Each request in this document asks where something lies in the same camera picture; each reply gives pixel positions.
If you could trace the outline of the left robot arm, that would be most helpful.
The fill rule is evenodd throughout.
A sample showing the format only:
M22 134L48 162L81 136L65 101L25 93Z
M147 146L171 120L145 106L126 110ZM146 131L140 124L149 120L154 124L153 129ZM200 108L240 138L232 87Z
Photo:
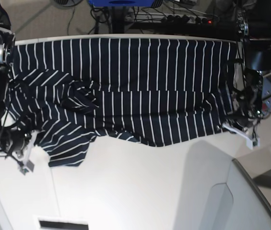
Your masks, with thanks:
M258 125L271 115L271 0L258 0L251 9L237 1L233 24L238 56L225 67L240 65L243 87L229 87L234 108L222 127L253 148L259 146Z

